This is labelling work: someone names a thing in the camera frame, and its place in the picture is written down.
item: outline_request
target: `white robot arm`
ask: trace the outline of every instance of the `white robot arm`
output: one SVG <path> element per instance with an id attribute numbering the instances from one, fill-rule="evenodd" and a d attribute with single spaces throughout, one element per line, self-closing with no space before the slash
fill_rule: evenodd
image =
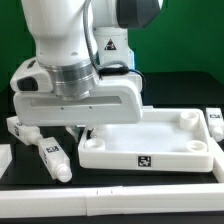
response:
<path id="1" fill-rule="evenodd" d="M 22 0 L 36 58 L 21 65 L 11 86 L 17 115 L 26 125 L 136 123 L 142 116 L 141 77 L 128 74 L 100 80 L 93 69 L 83 32 L 85 3 Z M 97 55 L 93 25 L 144 27 L 160 6 L 159 0 L 93 0 L 94 20 L 92 8 L 88 10 L 93 55 Z"/>

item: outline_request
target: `green backdrop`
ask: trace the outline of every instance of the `green backdrop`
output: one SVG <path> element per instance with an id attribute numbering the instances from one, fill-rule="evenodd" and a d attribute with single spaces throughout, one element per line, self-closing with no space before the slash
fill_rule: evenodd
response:
<path id="1" fill-rule="evenodd" d="M 0 91 L 35 54 L 20 0 L 0 1 Z M 129 32 L 142 72 L 205 71 L 224 84 L 224 0 L 165 0 L 145 30 Z"/>

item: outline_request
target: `black cable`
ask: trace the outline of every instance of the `black cable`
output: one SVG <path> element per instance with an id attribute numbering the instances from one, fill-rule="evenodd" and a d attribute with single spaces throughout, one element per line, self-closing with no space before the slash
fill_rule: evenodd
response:
<path id="1" fill-rule="evenodd" d="M 136 73 L 136 74 L 141 76 L 141 78 L 142 78 L 142 90 L 141 90 L 141 93 L 142 93 L 146 89 L 146 84 L 147 84 L 145 76 L 140 71 L 135 70 L 135 69 L 129 69 L 128 71 L 129 72 L 134 72 L 134 73 Z"/>
<path id="2" fill-rule="evenodd" d="M 134 72 L 138 75 L 141 76 L 142 78 L 142 90 L 143 92 L 146 88 L 146 79 L 145 76 L 140 72 L 135 69 L 129 69 L 127 64 L 123 61 L 112 61 L 108 62 L 104 65 L 98 65 L 95 61 L 93 51 L 92 51 L 92 44 L 91 44 L 91 39 L 90 39 L 90 34 L 89 34 L 89 28 L 88 28 L 88 9 L 89 5 L 91 3 L 91 0 L 86 0 L 84 4 L 84 9 L 83 9 L 83 26 L 84 26 L 84 33 L 85 33 L 85 39 L 86 39 L 86 45 L 87 49 L 89 52 L 89 57 L 91 60 L 92 66 L 95 68 L 96 72 L 99 74 L 100 79 L 102 79 L 103 76 L 115 76 L 117 74 L 120 75 L 125 75 L 129 72 Z M 113 65 L 121 65 L 122 67 L 115 67 L 112 68 L 110 66 Z"/>
<path id="3" fill-rule="evenodd" d="M 126 75 L 129 72 L 134 72 L 134 73 L 136 73 L 136 74 L 138 74 L 138 75 L 141 76 L 141 78 L 142 78 L 142 90 L 141 90 L 141 93 L 142 93 L 146 89 L 146 78 L 138 70 L 124 68 L 124 67 L 119 67 L 119 68 L 104 68 L 104 69 L 100 70 L 99 75 L 102 78 L 104 76 L 115 76 L 117 74 L 119 74 L 119 75 Z"/>

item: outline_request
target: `black table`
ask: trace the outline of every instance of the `black table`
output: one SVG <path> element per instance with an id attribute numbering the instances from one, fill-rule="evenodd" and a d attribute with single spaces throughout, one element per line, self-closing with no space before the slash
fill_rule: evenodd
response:
<path id="1" fill-rule="evenodd" d="M 202 72 L 147 74 L 145 105 L 157 108 L 221 107 L 224 109 L 224 86 Z M 0 94 L 0 144 L 11 144 L 13 161 L 0 180 L 0 190 L 141 186 L 163 184 L 217 183 L 212 173 L 178 173 L 83 169 L 79 165 L 77 145 L 65 128 L 41 128 L 44 137 L 55 137 L 71 159 L 73 178 L 62 184 L 52 180 L 35 146 L 26 147 L 7 132 L 5 119 L 15 116 L 13 92 Z M 224 212 L 115 215 L 101 217 L 62 217 L 0 220 L 0 223 L 211 223 L 222 222 Z"/>

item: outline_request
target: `white bottle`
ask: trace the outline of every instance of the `white bottle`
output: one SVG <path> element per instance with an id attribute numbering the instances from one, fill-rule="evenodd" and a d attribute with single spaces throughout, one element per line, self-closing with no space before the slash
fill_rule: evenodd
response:
<path id="1" fill-rule="evenodd" d="M 61 182 L 68 182 L 72 178 L 70 160 L 55 138 L 39 141 L 39 154 L 51 177 Z"/>
<path id="2" fill-rule="evenodd" d="M 19 121 L 18 117 L 7 118 L 7 126 L 8 131 L 27 146 L 38 145 L 38 141 L 43 139 L 38 127 L 25 126 Z"/>
<path id="3" fill-rule="evenodd" d="M 224 138 L 224 121 L 220 108 L 206 108 L 206 117 L 211 136 L 220 142 Z"/>

